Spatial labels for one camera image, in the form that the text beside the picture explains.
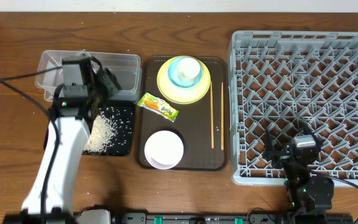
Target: tray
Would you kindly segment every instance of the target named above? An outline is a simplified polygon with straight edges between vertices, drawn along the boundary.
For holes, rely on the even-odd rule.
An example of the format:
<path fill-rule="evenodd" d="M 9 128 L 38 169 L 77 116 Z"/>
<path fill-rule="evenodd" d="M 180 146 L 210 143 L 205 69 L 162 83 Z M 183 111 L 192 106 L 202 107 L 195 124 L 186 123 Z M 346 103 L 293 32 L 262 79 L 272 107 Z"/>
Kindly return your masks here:
<path fill-rule="evenodd" d="M 183 140 L 185 152 L 182 160 L 173 169 L 178 170 L 219 170 L 226 165 L 227 156 L 225 150 L 228 148 L 228 133 L 221 130 L 221 93 L 222 83 L 227 86 L 226 64 L 220 58 L 198 57 L 211 73 L 213 83 L 213 111 L 214 111 L 214 148 L 211 147 L 211 92 L 189 105 L 179 105 L 165 99 L 157 87 L 157 72 L 164 62 L 172 56 L 154 56 L 147 62 L 144 85 L 145 91 L 154 96 L 163 98 L 171 106 L 179 111 L 175 122 L 171 122 L 162 116 L 149 110 L 141 109 L 140 136 L 137 142 L 137 158 L 139 164 L 145 168 L 153 168 L 144 155 L 146 140 L 155 132 L 171 130 L 176 132 Z M 224 122 L 224 130 L 228 129 L 228 116 Z M 223 136 L 223 150 L 221 149 L 221 136 Z"/>
<path fill-rule="evenodd" d="M 282 185 L 264 131 L 281 149 L 305 123 L 323 141 L 309 168 L 358 184 L 358 33 L 237 31 L 227 54 L 236 184 Z"/>

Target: metal grid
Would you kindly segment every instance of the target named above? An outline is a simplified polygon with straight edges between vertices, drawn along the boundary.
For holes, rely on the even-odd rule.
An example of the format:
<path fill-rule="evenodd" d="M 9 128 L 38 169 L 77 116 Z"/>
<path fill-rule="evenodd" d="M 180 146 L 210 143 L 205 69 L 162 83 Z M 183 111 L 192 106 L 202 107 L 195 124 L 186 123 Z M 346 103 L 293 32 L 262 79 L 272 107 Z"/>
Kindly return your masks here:
<path fill-rule="evenodd" d="M 310 169 L 358 179 L 358 34 L 241 34 L 229 49 L 235 182 L 269 185 L 268 178 L 284 177 L 262 158 L 264 132 L 282 149 L 306 124 L 323 142 Z"/>

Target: wood grain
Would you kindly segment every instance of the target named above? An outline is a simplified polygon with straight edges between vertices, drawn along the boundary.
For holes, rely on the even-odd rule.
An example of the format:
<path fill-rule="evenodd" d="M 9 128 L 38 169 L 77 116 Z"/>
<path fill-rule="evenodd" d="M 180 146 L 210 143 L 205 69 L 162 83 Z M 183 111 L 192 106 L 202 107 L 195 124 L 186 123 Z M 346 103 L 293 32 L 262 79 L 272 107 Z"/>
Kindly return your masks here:
<path fill-rule="evenodd" d="M 358 31 L 358 14 L 0 13 L 0 77 L 34 72 L 44 50 L 151 55 L 213 55 L 226 59 L 236 30 Z M 34 79 L 14 82 L 47 107 Z M 0 223 L 18 212 L 42 159 L 47 119 L 0 85 Z M 103 203 L 125 212 L 247 213 L 287 206 L 284 187 L 237 186 L 219 172 L 146 170 L 128 157 L 83 156 L 75 210 Z M 331 213 L 358 216 L 358 191 L 336 188 Z"/>

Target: snack packet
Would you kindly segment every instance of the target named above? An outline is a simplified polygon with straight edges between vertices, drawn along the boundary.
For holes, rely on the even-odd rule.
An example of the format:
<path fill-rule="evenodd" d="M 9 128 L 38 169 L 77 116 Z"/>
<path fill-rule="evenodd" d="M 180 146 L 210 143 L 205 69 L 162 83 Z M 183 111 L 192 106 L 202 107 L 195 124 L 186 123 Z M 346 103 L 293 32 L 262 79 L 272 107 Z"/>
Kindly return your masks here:
<path fill-rule="evenodd" d="M 171 107 L 165 100 L 155 97 L 150 93 L 145 93 L 137 105 L 142 106 L 150 111 L 154 111 L 155 113 L 160 114 L 172 122 L 176 119 L 179 113 L 178 110 Z"/>

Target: black cable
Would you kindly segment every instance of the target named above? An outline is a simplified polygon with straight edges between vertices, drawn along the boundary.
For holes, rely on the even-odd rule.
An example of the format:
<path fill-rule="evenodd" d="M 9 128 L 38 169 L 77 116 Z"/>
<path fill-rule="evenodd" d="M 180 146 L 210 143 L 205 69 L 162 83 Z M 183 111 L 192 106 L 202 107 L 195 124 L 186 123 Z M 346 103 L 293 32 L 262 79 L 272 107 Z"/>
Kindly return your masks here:
<path fill-rule="evenodd" d="M 43 74 L 45 72 L 49 72 L 52 70 L 58 70 L 61 69 L 62 67 L 55 67 L 55 68 L 51 68 L 51 69 L 47 69 L 41 72 L 36 72 L 36 73 L 31 73 L 31 74 L 27 74 L 27 75 L 19 75 L 19 76 L 15 76 L 15 77 L 7 77 L 7 78 L 0 78 L 0 83 L 2 83 L 3 85 L 5 85 L 6 87 L 10 88 L 11 90 L 17 92 L 18 94 L 22 95 L 24 98 L 30 100 L 35 106 L 37 106 L 38 108 L 40 108 L 40 110 L 46 115 L 46 117 L 52 121 L 52 126 L 53 129 L 55 130 L 55 135 L 56 135 L 56 141 L 55 141 L 55 147 L 53 149 L 52 152 L 52 156 L 50 158 L 49 161 L 49 165 L 47 168 L 47 171 L 45 173 L 45 178 L 44 178 L 44 183 L 42 185 L 42 190 L 41 190 L 41 211 L 40 211 L 40 219 L 41 219 L 41 223 L 42 224 L 46 224 L 46 219 L 45 219 L 45 203 L 46 203 L 46 198 L 47 198 L 47 188 L 48 188 L 48 181 L 49 181 L 49 176 L 50 173 L 52 171 L 52 167 L 53 167 L 53 162 L 56 158 L 56 154 L 57 154 L 57 150 L 60 144 L 60 135 L 59 135 L 59 131 L 57 129 L 57 126 L 55 124 L 55 120 L 52 119 L 50 117 L 50 115 L 48 114 L 48 111 L 35 99 L 33 99 L 31 96 L 27 95 L 26 93 L 24 93 L 23 91 L 13 87 L 12 85 L 8 84 L 5 81 L 8 80 L 15 80 L 15 79 L 19 79 L 19 78 L 27 78 L 27 77 L 31 77 L 31 76 L 36 76 L 39 74 Z"/>
<path fill-rule="evenodd" d="M 250 215 L 254 210 L 256 210 L 256 209 L 259 209 L 259 210 L 262 210 L 262 211 L 265 211 L 265 212 L 266 212 L 265 209 L 260 208 L 260 207 L 256 207 L 256 208 L 251 209 L 251 211 L 249 211 L 249 213 L 247 214 L 247 221 L 248 221 L 248 222 L 249 222 L 249 215 Z M 268 219 L 270 219 L 270 221 L 272 221 L 273 223 L 276 223 L 276 221 L 275 221 L 272 217 L 270 217 L 269 214 L 266 214 L 266 215 L 268 216 Z"/>
<path fill-rule="evenodd" d="M 326 175 L 326 174 L 322 174 L 322 173 L 316 172 L 316 171 L 314 171 L 314 170 L 310 170 L 310 169 L 308 169 L 308 168 L 302 166 L 302 165 L 299 164 L 299 163 L 297 163 L 297 164 L 298 164 L 299 167 L 301 167 L 301 168 L 304 169 L 304 170 L 307 170 L 307 171 L 310 172 L 311 174 L 322 175 L 322 176 L 327 177 L 327 178 L 330 178 L 330 179 L 332 179 L 332 180 L 336 180 L 336 181 L 339 181 L 339 182 L 348 184 L 348 185 L 350 185 L 350 186 L 352 186 L 352 187 L 355 187 L 355 188 L 358 190 L 358 185 L 357 185 L 357 184 L 354 184 L 354 183 L 349 182 L 349 181 L 347 181 L 347 180 L 342 180 L 342 179 L 339 179 L 339 178 L 336 178 L 336 177 L 331 177 L 331 176 L 328 176 L 328 175 Z M 358 224 L 358 217 L 357 217 L 357 219 L 355 220 L 354 224 Z"/>

